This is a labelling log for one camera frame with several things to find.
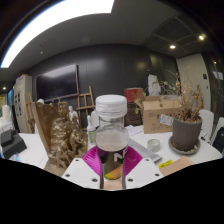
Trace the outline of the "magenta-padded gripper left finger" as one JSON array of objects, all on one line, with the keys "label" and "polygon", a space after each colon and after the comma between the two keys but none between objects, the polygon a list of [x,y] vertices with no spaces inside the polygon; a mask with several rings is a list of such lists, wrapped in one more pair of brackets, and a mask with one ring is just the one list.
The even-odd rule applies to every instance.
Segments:
[{"label": "magenta-padded gripper left finger", "polygon": [[82,158],[75,158],[62,178],[84,188],[101,189],[102,165],[96,148],[91,148]]}]

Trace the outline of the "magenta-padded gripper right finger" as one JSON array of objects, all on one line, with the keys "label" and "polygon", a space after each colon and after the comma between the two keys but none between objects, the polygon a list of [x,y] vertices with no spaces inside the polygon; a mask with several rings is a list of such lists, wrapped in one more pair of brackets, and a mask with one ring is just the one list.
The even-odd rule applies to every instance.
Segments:
[{"label": "magenta-padded gripper right finger", "polygon": [[123,161],[123,189],[140,188],[162,177],[163,174],[150,157],[143,158],[133,148],[127,148]]}]

